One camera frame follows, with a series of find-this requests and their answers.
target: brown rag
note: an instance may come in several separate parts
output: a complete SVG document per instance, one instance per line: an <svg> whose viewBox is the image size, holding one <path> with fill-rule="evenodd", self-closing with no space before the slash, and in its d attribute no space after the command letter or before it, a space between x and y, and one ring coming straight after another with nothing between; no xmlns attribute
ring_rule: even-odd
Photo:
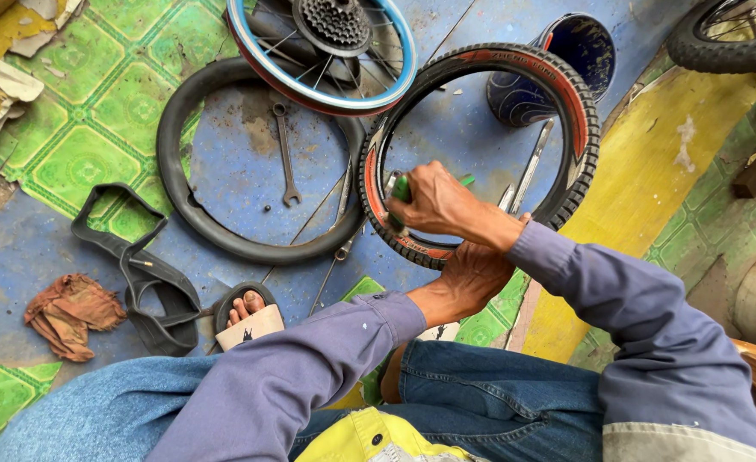
<svg viewBox="0 0 756 462"><path fill-rule="evenodd" d="M24 313L24 324L50 342L60 358L85 362L94 356L87 348L87 328L109 331L127 319L116 292L78 273L64 275L39 292Z"/></svg>

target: green brush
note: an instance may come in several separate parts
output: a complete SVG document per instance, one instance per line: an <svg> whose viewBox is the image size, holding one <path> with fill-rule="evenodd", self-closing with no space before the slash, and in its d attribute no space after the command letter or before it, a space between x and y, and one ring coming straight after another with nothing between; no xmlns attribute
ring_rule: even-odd
<svg viewBox="0 0 756 462"><path fill-rule="evenodd" d="M475 183L475 177L471 173L463 175L458 178L458 182L463 186L469 186ZM394 198L404 201L407 204L413 201L412 193L409 191L409 181L406 175L401 175L395 180L395 185L392 187L392 194ZM390 213L390 231L397 236L406 237L409 236L409 229L404 225L404 222L394 214Z"/></svg>

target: toe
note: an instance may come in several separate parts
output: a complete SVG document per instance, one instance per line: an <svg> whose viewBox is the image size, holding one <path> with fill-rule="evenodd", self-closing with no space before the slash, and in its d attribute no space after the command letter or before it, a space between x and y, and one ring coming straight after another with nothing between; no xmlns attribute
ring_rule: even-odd
<svg viewBox="0 0 756 462"><path fill-rule="evenodd" d="M239 317L239 312L236 310L230 310L229 311L229 321L230 323L235 326L241 321L241 318Z"/></svg>
<svg viewBox="0 0 756 462"><path fill-rule="evenodd" d="M255 290L248 290L244 294L244 307L252 314L264 307L264 299Z"/></svg>
<svg viewBox="0 0 756 462"><path fill-rule="evenodd" d="M233 300L233 308L239 313L241 319L246 319L250 316L250 312L244 307L244 301L241 299Z"/></svg>

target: blue bucket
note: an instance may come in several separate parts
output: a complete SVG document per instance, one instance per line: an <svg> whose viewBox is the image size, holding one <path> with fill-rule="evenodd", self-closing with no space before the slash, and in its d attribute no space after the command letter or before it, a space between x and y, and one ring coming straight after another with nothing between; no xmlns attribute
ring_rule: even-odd
<svg viewBox="0 0 756 462"><path fill-rule="evenodd" d="M595 102L606 94L614 76L614 41L595 18L584 13L561 16L530 45L548 50L578 71ZM486 100L495 117L512 127L527 127L557 115L548 95L519 74L492 72L486 81Z"/></svg>

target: long-sleeve shirt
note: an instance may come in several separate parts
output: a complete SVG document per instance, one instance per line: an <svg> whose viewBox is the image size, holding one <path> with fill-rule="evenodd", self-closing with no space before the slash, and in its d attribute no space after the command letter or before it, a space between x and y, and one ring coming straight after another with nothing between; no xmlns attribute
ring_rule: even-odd
<svg viewBox="0 0 756 462"><path fill-rule="evenodd" d="M530 222L507 258L620 351L604 370L604 460L756 460L751 369L682 281ZM336 303L226 352L148 460L286 460L312 409L334 403L425 330L398 292Z"/></svg>

